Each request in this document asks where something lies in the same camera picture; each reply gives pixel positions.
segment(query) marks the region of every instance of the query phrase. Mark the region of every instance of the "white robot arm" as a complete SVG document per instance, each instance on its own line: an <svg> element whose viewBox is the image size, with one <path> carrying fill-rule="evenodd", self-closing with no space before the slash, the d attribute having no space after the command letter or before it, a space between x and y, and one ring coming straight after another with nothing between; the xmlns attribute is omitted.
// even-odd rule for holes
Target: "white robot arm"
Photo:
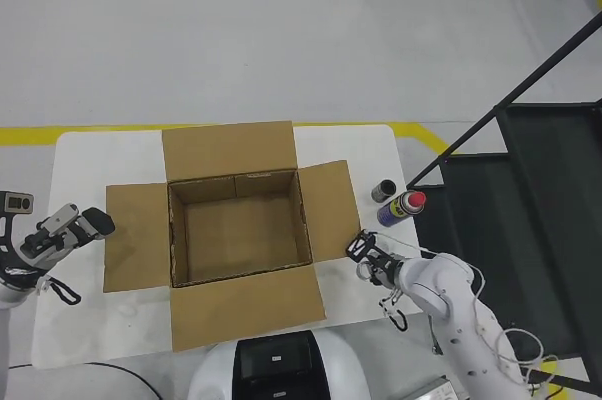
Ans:
<svg viewBox="0 0 602 400"><path fill-rule="evenodd" d="M32 213L33 200L29 194L0 192L0 400L5 397L8 380L10 309L23 303L42 284L68 305L79 303L78 294L47 274L74 249L114 231L112 219L104 212L90 208L79 215L77 206L66 204L14 247L12 219Z"/></svg>
<svg viewBox="0 0 602 400"><path fill-rule="evenodd" d="M405 294L432 317L446 360L473 400L530 400L510 341L494 314L472 293L472 268L459 258L406 259L376 245L362 231L347 250L357 274Z"/></svg>

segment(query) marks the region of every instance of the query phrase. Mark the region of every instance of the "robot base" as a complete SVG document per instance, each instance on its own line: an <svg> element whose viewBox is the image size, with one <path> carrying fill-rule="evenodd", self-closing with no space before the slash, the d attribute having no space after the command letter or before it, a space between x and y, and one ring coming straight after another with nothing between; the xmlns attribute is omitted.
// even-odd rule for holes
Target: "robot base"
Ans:
<svg viewBox="0 0 602 400"><path fill-rule="evenodd" d="M188 400L370 400L350 345L327 329L215 346L194 374Z"/></svg>

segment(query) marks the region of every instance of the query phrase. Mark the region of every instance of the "white tabletop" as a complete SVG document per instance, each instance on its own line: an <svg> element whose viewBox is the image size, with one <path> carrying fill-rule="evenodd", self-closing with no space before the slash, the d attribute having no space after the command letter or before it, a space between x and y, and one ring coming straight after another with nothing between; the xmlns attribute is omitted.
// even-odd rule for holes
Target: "white tabletop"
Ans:
<svg viewBox="0 0 602 400"><path fill-rule="evenodd" d="M405 187L392 130L385 125L296 127L299 167L347 160L362 228L383 231L418 244L414 222L383 228L376 219L378 204L370 190L383 179ZM105 187L165 182L160 131L67 133L56 147L50 203L53 213L66 203L79 209L105 210ZM418 252L391 247L406 256ZM51 275L83 296L70 307L54 293L39 296L35 317L32 363L52 368L171 351L168 288L103 294L103 242L91 243L59 263ZM360 281L349 259L316 264L327 319L308 327L325 327L383 318L377 305L387 289ZM407 298L400 309L420 310Z"/></svg>

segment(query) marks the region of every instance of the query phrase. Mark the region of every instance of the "camera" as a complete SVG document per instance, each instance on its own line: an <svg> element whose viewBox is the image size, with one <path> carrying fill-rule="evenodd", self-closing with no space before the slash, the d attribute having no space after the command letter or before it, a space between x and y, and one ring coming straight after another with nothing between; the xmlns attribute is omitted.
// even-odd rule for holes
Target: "camera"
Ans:
<svg viewBox="0 0 602 400"><path fill-rule="evenodd" d="M33 207L31 194L0 191L0 215L32 214Z"/></svg>

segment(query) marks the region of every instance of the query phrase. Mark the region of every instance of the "cardboard box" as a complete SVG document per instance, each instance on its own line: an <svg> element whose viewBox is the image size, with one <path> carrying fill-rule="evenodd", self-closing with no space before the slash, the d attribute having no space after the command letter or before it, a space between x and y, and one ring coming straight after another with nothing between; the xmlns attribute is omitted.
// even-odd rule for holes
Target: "cardboard box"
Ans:
<svg viewBox="0 0 602 400"><path fill-rule="evenodd" d="M298 169L290 122L162 137L167 182L106 189L104 292L169 286L174 351L325 319L313 263L360 229L347 163Z"/></svg>

